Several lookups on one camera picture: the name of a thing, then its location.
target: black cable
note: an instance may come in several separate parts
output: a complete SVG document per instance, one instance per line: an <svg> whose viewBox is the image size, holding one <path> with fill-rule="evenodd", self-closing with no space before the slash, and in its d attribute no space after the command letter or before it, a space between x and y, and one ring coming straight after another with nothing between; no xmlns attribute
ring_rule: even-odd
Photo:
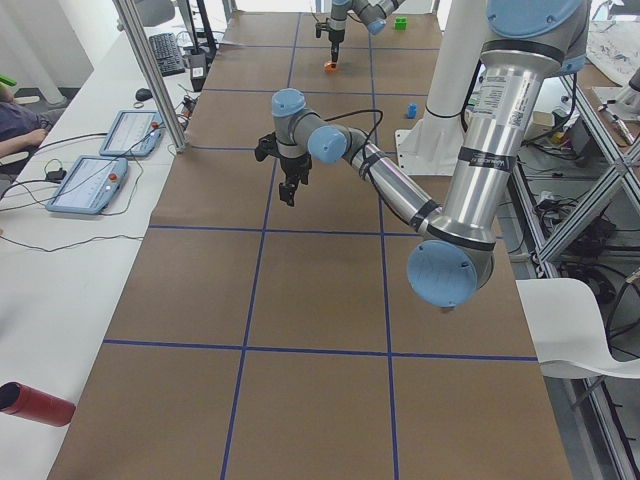
<svg viewBox="0 0 640 480"><path fill-rule="evenodd" d="M41 150L44 150L45 148L49 148L49 147L52 147L53 145L58 145L60 143L72 142L73 140L79 140L81 138L106 137L106 136L107 136L107 133L102 132L102 133L87 133L86 135L78 135L76 137L63 138L62 140L56 140L55 142L51 142L51 143L47 143L46 145L39 146L33 152L31 152L30 155L35 155L36 153L40 152Z"/></svg>
<svg viewBox="0 0 640 480"><path fill-rule="evenodd" d="M55 183L55 182L50 182L49 180L25 180L24 182L15 182L15 183L12 183L11 185L9 185L4 192L0 193L0 200L2 200L4 198L4 196L7 194L7 192L9 190L11 190L12 188L23 187L29 194L31 194L31 197L36 202L38 202L38 200L35 197L33 197L33 194L31 193L31 191L27 187L24 186L27 183Z"/></svg>
<svg viewBox="0 0 640 480"><path fill-rule="evenodd" d="M471 98L471 94L473 93L473 87L476 86L476 80L478 78L478 74L480 73L481 67L482 67L482 62L478 60L478 63L476 64L476 68L471 77L471 82L469 82L469 87L467 88L467 94L464 97L464 102L462 102L462 109L460 110L460 124L462 125L462 130L465 132L469 129L469 125L467 125L467 121L464 118L464 113L467 110L469 99Z"/></svg>
<svg viewBox="0 0 640 480"><path fill-rule="evenodd" d="M619 337L620 335L624 335L625 333L630 332L631 330L636 328L638 325L640 325L640 318L638 318L638 320L636 320L635 322L631 322L626 325L622 325L618 328L612 329L609 340L613 340L614 338Z"/></svg>
<svg viewBox="0 0 640 480"><path fill-rule="evenodd" d="M26 189L26 190L31 194L31 197L32 197L32 198L34 198L35 202L27 203L27 204L24 204L24 205L18 205L18 206L15 206L15 207L1 208L1 209L0 209L0 212L8 212L8 211L11 211L11 210L18 210L18 209L20 209L20 208L26 208L26 207L31 207L31 206L33 206L33 205L42 204L43 202L47 202L47 201L50 201L50 200L54 200L54 199L56 199L56 198L58 198L58 197L60 197L60 196L62 196L62 195L66 195L66 194L68 194L68 193L73 192L74 190L76 190L76 189L80 188L80 186L82 186L84 183L86 183L87 181L89 181L91 178L95 177L95 176L96 176L96 175L98 175L100 172L102 172L104 169L106 169L109 165L111 165L111 163L112 163L113 161L117 160L118 158L126 158L126 157L127 157L127 153L131 153L131 154L133 154L133 149L134 149L137 145L139 145L140 143L144 142L144 141L145 141L145 140L146 140L146 139L147 139L147 138L148 138L152 133L154 133L155 131L159 130L160 128L165 128L165 127L164 127L164 124L160 124L157 128L155 128L155 129L153 129L153 130L151 130L151 131L147 132L147 134L146 134L144 137L142 137L142 138L141 138L140 140L138 140L136 143L134 143L133 145L131 145L131 146L130 146L130 147L129 147L129 148L128 148L124 153L121 153L120 155L117 155L117 156L115 156L115 157L109 157L109 160L110 160L110 161L109 161L109 162L106 162L106 164L105 164L105 166L104 166L104 167L102 167L100 170L96 171L96 172L95 172L95 173L93 173L92 175L90 175L90 176L88 176L87 178L85 178L82 182L78 183L75 187L73 187L73 188L71 188L71 189L69 189L69 190L66 190L65 192L59 192L59 193L56 193L54 196L49 197L49 198L46 198L46 199L44 199L44 200L36 200L36 199L35 199L35 197L33 197L33 194L31 194L31 191L30 191L27 187L24 187L24 188L25 188L25 189Z"/></svg>
<svg viewBox="0 0 640 480"><path fill-rule="evenodd" d="M522 234L522 240L520 240L520 243L518 244L518 246L516 248L514 248L513 250L509 250L507 252L507 254L511 255L512 253L516 253L517 251L519 251L522 248L523 244L524 244L524 234Z"/></svg>
<svg viewBox="0 0 640 480"><path fill-rule="evenodd" d="M133 184L133 188L131 190L131 195L129 195L129 200L127 201L127 205L120 212L100 213L100 215L102 215L104 217L115 217L117 215L122 215L123 213L127 213L127 211L129 210L129 207L131 206L131 201L133 200L133 195L138 190L138 182L140 181L140 178L142 177L142 174L144 173L144 168L142 168L142 164L138 161L138 159L136 157L133 157L133 160L136 162L138 167L140 167L140 173L138 173L138 176L136 177L136 181Z"/></svg>
<svg viewBox="0 0 640 480"><path fill-rule="evenodd" d="M548 137L549 135L553 135L556 132L559 132L560 130L562 130L562 127L565 126L565 124L569 121L569 119L571 119L571 116L573 115L573 112L576 109L576 104L578 103L578 74L574 73L572 75L573 77L573 85L571 87L571 108L569 109L569 114L555 127L553 127L551 130L549 130L548 132L545 132L543 134L540 134L536 137L530 138L529 140L525 140L522 142L522 146L526 146L526 145L531 145L532 143L534 143L537 140L540 140L541 138L544 137Z"/></svg>
<svg viewBox="0 0 640 480"><path fill-rule="evenodd" d="M603 248L610 252L640 252L640 247L636 246L626 247L624 245L605 245Z"/></svg>
<svg viewBox="0 0 640 480"><path fill-rule="evenodd" d="M607 316L607 321L604 326L604 333L607 336L607 344L609 345L609 350L611 350L610 335L611 335L611 324L613 323L613 317L616 313L616 310L618 309L618 306L620 305L620 301L622 300L624 293L627 291L627 288L629 288L629 285L631 284L624 282L624 284L622 285L622 288L618 291L618 294L616 295L616 299L613 301L613 306L611 307L611 311Z"/></svg>
<svg viewBox="0 0 640 480"><path fill-rule="evenodd" d="M355 112L357 113L364 113L367 110L356 110ZM355 156L358 154L358 152L362 153L362 161L365 162L365 148L367 146L367 144L369 143L371 137L373 136L373 134L375 133L375 131L377 130L378 126L382 123L382 119L384 118L384 112L382 110L378 110L378 109L370 109L368 110L371 113L377 113L379 114L378 119L375 121L375 123L373 124L373 127L371 127L371 130L369 130L369 132L367 133L367 136L364 139L364 142L362 143L362 148L359 148L358 150L356 150L354 152L354 154L351 156L351 158L349 159L349 165L353 164L353 159L355 158ZM354 112L350 112L349 114L344 114L344 115L339 115L337 117L328 119L327 121L330 120L336 120L338 118L343 118L345 116L350 116L350 115L355 115L356 113ZM371 182L371 185L373 186L373 188L375 189L376 193L378 194L378 197L380 197L380 199L382 200L382 202L386 205L386 207L391 211L391 213L393 213L393 215L400 220L402 223L404 223L405 225L408 225L409 223L403 219L398 212L395 211L395 209L389 204L389 202L387 201L387 199L384 197L384 195L382 194L382 191L380 190L380 188L378 187L378 184L376 183L375 179L373 178L373 175L371 174L371 164L367 163L366 165L364 165L364 168L362 168L361 171L361 177L364 180L365 177L369 177L369 181Z"/></svg>
<svg viewBox="0 0 640 480"><path fill-rule="evenodd" d="M349 15L349 18L350 18L351 20L353 20L354 22L356 22L356 23L362 23L362 21L361 21L361 20L359 20L359 19L357 19L356 17L354 17L351 13L347 13L347 15Z"/></svg>
<svg viewBox="0 0 640 480"><path fill-rule="evenodd" d="M616 347L615 345L611 345L611 348L614 350L618 350L619 352L626 353L630 357L640 358L640 356L636 355L635 353L632 353L629 350L624 350L623 348L620 348L620 347Z"/></svg>
<svg viewBox="0 0 640 480"><path fill-rule="evenodd" d="M339 120L341 118L346 118L346 117L352 117L354 115L360 115L361 113L378 113L381 116L384 115L384 113L382 112L382 110L378 110L375 108L363 108L361 110L352 110L351 112L347 112L347 113L342 113L340 115L336 115L335 117L329 117L329 118L324 118L323 120L325 122L333 122L334 120Z"/></svg>
<svg viewBox="0 0 640 480"><path fill-rule="evenodd" d="M61 247L56 247L56 248L43 248L43 247L38 247L36 245L27 245L26 243L16 242L15 240L11 240L10 238L5 237L4 235L0 235L0 238L5 242L13 243L14 245L18 245L20 247L29 248L31 250L37 250L39 252L44 252L44 253L53 253L53 252L67 249L67 248L73 248L79 245L85 245L87 243L95 242L99 240L115 240L117 238L125 238L127 240L137 240L137 241L144 240L144 237L130 237L128 235L113 235L111 237L92 237L92 238L89 238L88 240L82 240L80 242L70 243L69 245L63 245Z"/></svg>
<svg viewBox="0 0 640 480"><path fill-rule="evenodd" d="M540 145L538 145L537 143L532 143L529 145L530 147L535 148L536 150L540 150L541 152L543 152L546 155L549 155L550 157L554 157L554 158L559 158L561 160L578 160L580 157L578 155L575 154L562 154L562 153L555 153L554 151L549 151L550 149L546 149Z"/></svg>

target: person's arm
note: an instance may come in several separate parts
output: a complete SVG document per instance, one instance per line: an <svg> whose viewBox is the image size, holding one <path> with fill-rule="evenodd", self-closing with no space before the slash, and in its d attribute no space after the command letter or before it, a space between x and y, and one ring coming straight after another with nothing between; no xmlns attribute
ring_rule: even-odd
<svg viewBox="0 0 640 480"><path fill-rule="evenodd" d="M0 83L0 102L13 103L13 92Z"/></svg>
<svg viewBox="0 0 640 480"><path fill-rule="evenodd" d="M30 147L38 147L44 141L47 136L47 131L39 128L33 132L29 132L25 135L10 138L4 142L0 142L0 159L11 155L12 153L21 152L27 150Z"/></svg>

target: tablet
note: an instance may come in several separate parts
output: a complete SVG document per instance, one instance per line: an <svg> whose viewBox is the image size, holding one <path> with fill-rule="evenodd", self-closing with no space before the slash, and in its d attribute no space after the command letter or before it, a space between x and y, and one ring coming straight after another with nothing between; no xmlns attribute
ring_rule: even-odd
<svg viewBox="0 0 640 480"><path fill-rule="evenodd" d="M81 156L71 167L46 209L50 212L100 213L119 191L128 170L126 158Z"/></svg>
<svg viewBox="0 0 640 480"><path fill-rule="evenodd" d="M162 123L158 112L121 110L104 139L100 155L146 157L160 140Z"/></svg>

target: metal pole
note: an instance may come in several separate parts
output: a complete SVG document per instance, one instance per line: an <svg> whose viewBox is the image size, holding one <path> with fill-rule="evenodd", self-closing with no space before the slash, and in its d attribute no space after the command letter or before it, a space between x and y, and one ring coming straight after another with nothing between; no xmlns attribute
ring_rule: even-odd
<svg viewBox="0 0 640 480"><path fill-rule="evenodd" d="M133 50L138 65L142 74L144 75L149 89L153 93L153 98L156 101L158 110L162 115L164 125L171 135L177 152L183 152L186 148L186 139L182 127L178 122L178 118L171 104L171 98L169 98L169 92L164 85L160 69L156 64L155 57L151 51L149 41L144 32L140 16L133 3L133 0L113 0L113 4L118 11L120 21L127 32L131 49Z"/></svg>

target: white desk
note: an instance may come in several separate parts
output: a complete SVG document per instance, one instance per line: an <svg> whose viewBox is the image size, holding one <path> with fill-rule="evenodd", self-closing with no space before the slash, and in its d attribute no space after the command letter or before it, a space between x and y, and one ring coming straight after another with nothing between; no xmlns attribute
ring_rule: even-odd
<svg viewBox="0 0 640 480"><path fill-rule="evenodd" d="M165 80L172 103L178 105L184 96L178 83L189 88L188 73ZM46 142L107 132L116 113L132 108L135 91L144 86L123 33ZM146 102L145 109L155 108L152 100ZM52 158L61 160L68 170L81 154L97 154L102 140L83 139L44 149L19 180L44 178L44 166ZM0 228L12 240L45 248L95 236L142 237L173 161L170 144L165 132L151 156L140 161L144 174L123 215L69 218L35 205L0 211ZM131 162L127 180L107 212L125 208L139 171ZM47 199L54 191L44 183L29 188L38 199ZM0 210L31 202L16 187L0 202ZM0 384L18 381L77 402L139 246L136 240L116 239L43 253L0 240ZM67 428L0 415L0 431L0 478L43 480Z"/></svg>

